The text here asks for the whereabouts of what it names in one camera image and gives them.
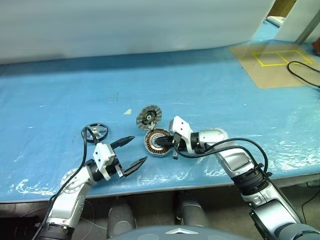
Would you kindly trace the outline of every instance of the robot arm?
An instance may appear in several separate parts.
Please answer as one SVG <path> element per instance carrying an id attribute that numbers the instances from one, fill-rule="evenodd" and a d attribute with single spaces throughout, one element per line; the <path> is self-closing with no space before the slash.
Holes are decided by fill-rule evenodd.
<path id="1" fill-rule="evenodd" d="M 38 240 L 71 240 L 84 208 L 85 197 L 91 187 L 98 181 L 111 179 L 117 173 L 120 178 L 135 172 L 147 159 L 141 158 L 130 168 L 123 170 L 114 152 L 130 142 L 134 137 L 125 137 L 111 144 L 97 143 L 93 152 L 93 159 L 87 161 L 82 169 L 69 181 L 63 191 L 56 198 L 51 212 L 46 220 Z M 76 172 L 68 171 L 61 180 L 61 186 Z"/>
<path id="2" fill-rule="evenodd" d="M 173 136 L 160 137 L 160 146 L 174 147 L 174 158 L 186 151 L 191 158 L 194 153 L 205 153 L 210 146 L 219 163 L 241 192 L 242 199 L 251 208 L 250 216 L 262 237 L 267 240 L 313 240 L 320 237 L 316 229 L 302 224 L 296 211 L 283 193 L 269 179 L 261 167 L 243 147 L 227 140 L 228 134 L 219 128 L 193 132 L 189 124 L 176 116 L 170 122 Z"/>

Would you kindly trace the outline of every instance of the table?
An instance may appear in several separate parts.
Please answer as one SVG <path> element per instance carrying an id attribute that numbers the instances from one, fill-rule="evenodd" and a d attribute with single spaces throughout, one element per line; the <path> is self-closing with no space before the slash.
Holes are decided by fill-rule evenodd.
<path id="1" fill-rule="evenodd" d="M 244 44 L 269 43 L 277 29 L 265 22 Z M 228 47 L 29 62 L 0 65 L 0 202 L 53 195 L 62 176 L 79 166 L 81 129 L 89 123 L 109 127 L 105 142 L 136 137 L 116 149 L 123 168 L 147 156 L 136 116 L 150 104 L 162 109 L 159 128 L 167 129 L 178 115 L 196 132 L 222 128 L 230 137 L 258 142 L 274 178 L 320 170 L 319 90 L 307 85 L 259 89 Z M 124 114 L 128 109 L 131 114 Z M 263 160 L 254 146 L 244 146 Z M 89 144 L 88 159 L 93 150 Z M 101 181 L 88 196 L 231 182 L 214 156 L 174 160 L 148 155 L 137 172 Z"/>

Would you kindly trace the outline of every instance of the floor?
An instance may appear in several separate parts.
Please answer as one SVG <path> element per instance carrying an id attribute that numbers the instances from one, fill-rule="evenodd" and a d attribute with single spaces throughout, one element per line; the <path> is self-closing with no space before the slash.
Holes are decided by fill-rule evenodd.
<path id="1" fill-rule="evenodd" d="M 309 200 L 319 188 L 309 188 L 305 184 L 283 187 L 293 206 L 301 214 L 301 205 Z M 231 232 L 253 240 L 262 239 L 249 217 L 249 209 L 242 201 L 239 192 L 234 186 L 223 186 L 214 188 L 203 188 L 187 191 L 194 196 L 202 205 L 211 227 Z M 136 222 L 139 227 L 151 225 L 173 225 L 175 224 L 174 191 L 157 192 L 126 196 L 126 200 L 132 206 Z M 86 202 L 82 217 L 94 221 L 103 227 L 93 226 L 87 220 L 81 218 L 73 234 L 75 240 L 103 240 L 106 239 L 106 226 L 108 212 L 115 198 L 96 198 Z M 43 216 L 46 202 L 1 204 L 1 217 Z M 304 207 L 307 223 L 312 227 L 320 229 L 320 195 L 318 194 Z"/>

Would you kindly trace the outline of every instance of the brown cardboard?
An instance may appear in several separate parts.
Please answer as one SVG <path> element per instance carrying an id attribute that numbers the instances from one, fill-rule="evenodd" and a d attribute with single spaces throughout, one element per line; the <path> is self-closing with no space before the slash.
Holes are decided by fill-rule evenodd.
<path id="1" fill-rule="evenodd" d="M 287 70 L 291 61 L 320 70 L 320 63 L 297 44 L 230 46 L 245 71 L 260 89 L 298 87 L 307 83 Z M 320 84 L 320 74 L 300 64 L 290 64 L 296 74 Z"/>

